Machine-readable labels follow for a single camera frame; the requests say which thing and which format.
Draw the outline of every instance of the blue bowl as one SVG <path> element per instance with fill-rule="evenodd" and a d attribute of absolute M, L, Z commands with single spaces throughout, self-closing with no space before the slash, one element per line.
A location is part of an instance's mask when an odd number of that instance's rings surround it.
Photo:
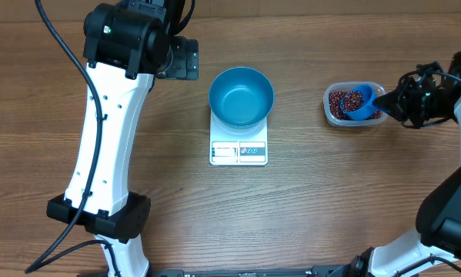
<path fill-rule="evenodd" d="M 224 71 L 209 89 L 213 114 L 232 128 L 251 128 L 271 112 L 275 92 L 259 71 L 238 67 Z"/>

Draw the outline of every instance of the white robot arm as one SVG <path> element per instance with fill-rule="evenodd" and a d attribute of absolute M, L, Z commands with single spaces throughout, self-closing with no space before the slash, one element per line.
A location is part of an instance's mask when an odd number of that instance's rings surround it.
<path fill-rule="evenodd" d="M 454 107 L 454 115 L 459 123 L 461 140 L 461 97 Z M 422 244 L 421 234 L 416 229 L 412 229 L 394 242 L 374 249 L 369 260 L 369 272 L 374 276 L 391 277 L 430 256 L 440 257 L 450 262 L 458 260 L 454 253 Z M 401 276 L 410 277 L 440 263 L 440 261 L 427 262 Z"/>
<path fill-rule="evenodd" d="M 89 89 L 75 171 L 66 192 L 47 206 L 48 217 L 68 227 L 25 272 L 34 272 L 79 247 L 100 243 L 105 245 L 109 272 L 95 276 L 148 276 L 149 262 L 140 234 L 151 202 L 128 190 L 129 159 L 139 114 L 155 78 L 199 77 L 198 42 L 175 36 L 188 24 L 195 1 L 182 21 L 185 1 L 181 0 L 121 0 L 117 5 L 98 5 L 84 24 L 86 71 L 52 27 L 40 0 L 35 3 Z M 85 226 L 95 240 L 45 261 L 74 225 Z"/>

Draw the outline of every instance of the table surface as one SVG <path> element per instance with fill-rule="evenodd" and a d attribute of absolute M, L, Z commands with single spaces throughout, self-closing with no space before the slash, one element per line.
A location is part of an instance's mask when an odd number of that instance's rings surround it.
<path fill-rule="evenodd" d="M 55 27 L 81 55 L 82 23 Z M 461 50 L 461 14 L 195 19 L 183 35 L 199 40 L 199 80 L 156 83 L 129 169 L 130 190 L 152 199 L 142 240 L 154 269 L 347 263 L 411 229 L 422 200 L 458 168 L 454 122 L 333 128 L 322 97 L 335 82 L 390 91 L 417 63 L 447 68 Z M 276 90 L 264 168 L 209 165 L 209 86 L 239 65 Z M 65 227 L 45 207 L 72 176 L 85 90 L 43 24 L 0 24 L 0 276 L 23 276 Z M 60 249 L 91 238 L 76 227 Z M 91 246 L 34 276 L 103 269 Z M 424 275 L 458 274 L 440 266 Z"/>

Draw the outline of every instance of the blue scoop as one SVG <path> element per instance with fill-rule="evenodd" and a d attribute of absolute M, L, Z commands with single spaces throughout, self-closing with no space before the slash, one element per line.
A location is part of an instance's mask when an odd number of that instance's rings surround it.
<path fill-rule="evenodd" d="M 342 99 L 341 104 L 339 107 L 341 108 L 342 112 L 345 113 L 348 117 L 350 117 L 352 120 L 355 121 L 361 121 L 361 120 L 366 120 L 369 117 L 371 117 L 378 108 L 376 108 L 373 105 L 374 99 L 377 98 L 376 93 L 372 89 L 370 85 L 361 85 L 358 86 L 351 91 L 349 91 L 346 95 L 352 93 L 352 92 L 360 92 L 362 93 L 362 98 L 363 98 L 363 104 L 362 108 L 359 108 L 356 111 L 353 112 L 347 112 L 343 109 L 343 103 L 345 101 L 346 96 Z"/>
<path fill-rule="evenodd" d="M 223 123 L 232 128 L 250 128 L 271 112 L 275 92 L 259 71 L 238 67 L 224 71 L 209 90 L 209 106 Z"/>

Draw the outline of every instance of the wooden table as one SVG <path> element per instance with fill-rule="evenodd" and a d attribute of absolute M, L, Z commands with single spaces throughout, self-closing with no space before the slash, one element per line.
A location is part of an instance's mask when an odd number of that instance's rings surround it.
<path fill-rule="evenodd" d="M 82 22 L 55 27 L 82 54 Z M 392 90 L 417 63 L 461 50 L 461 14 L 193 20 L 197 82 L 158 81 L 139 120 L 129 186 L 149 195 L 143 247 L 154 269 L 280 269 L 349 262 L 411 229 L 422 200 L 459 163 L 455 123 L 408 130 L 330 127 L 329 85 Z M 212 167 L 212 80 L 257 68 L 276 90 L 269 164 Z M 85 82 L 42 23 L 0 24 L 0 276 L 22 276 L 65 227 L 45 215 L 75 166 Z M 77 227 L 60 249 L 91 239 Z M 34 276 L 106 269 L 98 246 Z M 424 275 L 458 276 L 447 266 Z"/>

